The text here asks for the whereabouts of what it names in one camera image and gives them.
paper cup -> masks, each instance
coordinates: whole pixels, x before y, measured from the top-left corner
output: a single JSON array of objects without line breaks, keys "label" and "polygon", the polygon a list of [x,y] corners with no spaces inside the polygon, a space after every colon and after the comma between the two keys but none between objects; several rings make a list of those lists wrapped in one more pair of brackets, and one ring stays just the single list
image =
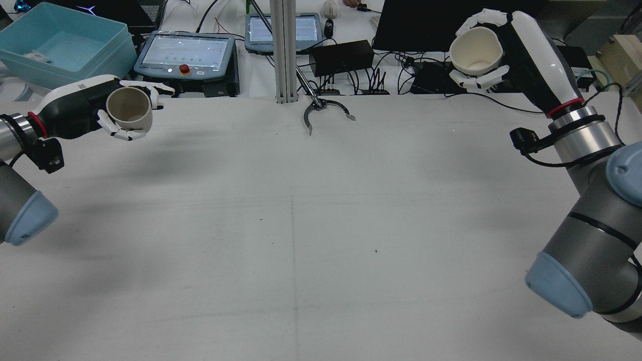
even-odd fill
[{"label": "paper cup", "polygon": [[450,59],[455,68],[468,75],[484,75],[495,69],[503,56],[497,35],[484,27],[472,28],[450,45]]},{"label": "paper cup", "polygon": [[152,127],[152,103],[138,88],[124,87],[113,91],[107,97],[107,114],[127,130],[149,132]]}]

blue joint cap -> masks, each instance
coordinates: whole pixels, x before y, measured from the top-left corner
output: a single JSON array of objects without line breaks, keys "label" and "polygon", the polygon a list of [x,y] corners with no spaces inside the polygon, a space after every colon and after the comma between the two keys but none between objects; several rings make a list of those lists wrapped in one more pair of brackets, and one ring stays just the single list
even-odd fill
[{"label": "blue joint cap", "polygon": [[613,152],[606,164],[606,177],[622,199],[642,207],[642,142]]},{"label": "blue joint cap", "polygon": [[575,278],[555,258],[540,252],[526,274],[526,286],[567,315],[581,319],[593,303]]},{"label": "blue joint cap", "polygon": [[47,228],[58,217],[58,209],[36,191],[24,204],[4,237],[5,242],[21,245]]}]

red ring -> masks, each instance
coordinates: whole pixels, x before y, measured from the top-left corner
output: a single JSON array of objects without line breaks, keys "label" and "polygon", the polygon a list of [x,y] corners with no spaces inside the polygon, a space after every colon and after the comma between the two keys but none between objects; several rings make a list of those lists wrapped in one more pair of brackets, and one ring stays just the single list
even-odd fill
[{"label": "red ring", "polygon": [[562,108],[565,108],[565,107],[567,107],[567,106],[569,106],[569,105],[571,105],[571,104],[577,103],[578,101],[581,103],[581,102],[583,102],[583,101],[584,101],[584,98],[577,98],[577,99],[569,100],[569,101],[567,101],[566,103],[564,103],[564,104],[562,104],[562,105],[559,105],[558,107],[555,107],[553,110],[549,111],[549,112],[546,114],[546,117],[550,119],[550,118],[551,118],[551,115],[553,115],[553,113],[555,113],[555,112],[557,112],[558,110],[560,110],[560,109],[562,109]]},{"label": "red ring", "polygon": [[42,121],[40,120],[40,118],[38,118],[38,116],[33,112],[28,112],[27,115],[36,121],[36,124],[40,127],[40,130],[42,131],[42,137],[44,139],[47,139],[49,137],[49,133],[47,133],[47,130],[44,128],[44,124],[42,124]]}]

table surface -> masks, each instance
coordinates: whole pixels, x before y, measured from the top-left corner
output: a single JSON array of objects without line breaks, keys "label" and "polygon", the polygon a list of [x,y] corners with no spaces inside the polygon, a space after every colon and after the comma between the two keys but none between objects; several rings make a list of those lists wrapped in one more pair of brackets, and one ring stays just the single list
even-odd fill
[{"label": "table surface", "polygon": [[[190,24],[168,4],[166,24]],[[163,98],[140,140],[62,139],[51,175],[18,160],[60,216],[1,245],[0,360],[639,360],[638,340],[524,284],[578,198],[512,147],[546,118],[470,94],[342,96],[356,121],[313,112],[309,136],[309,99],[276,104],[258,60],[246,96]],[[611,123],[617,104],[591,101]],[[642,137],[629,99],[619,129]]]}]

light blue plastic bin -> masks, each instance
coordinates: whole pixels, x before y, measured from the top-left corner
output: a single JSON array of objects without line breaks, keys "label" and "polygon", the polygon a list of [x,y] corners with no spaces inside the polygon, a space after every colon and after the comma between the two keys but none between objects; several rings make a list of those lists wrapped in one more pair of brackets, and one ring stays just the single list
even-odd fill
[{"label": "light blue plastic bin", "polygon": [[[51,62],[24,54],[38,51]],[[0,61],[25,82],[47,89],[96,75],[124,77],[136,63],[127,25],[40,3],[0,31]]]}]

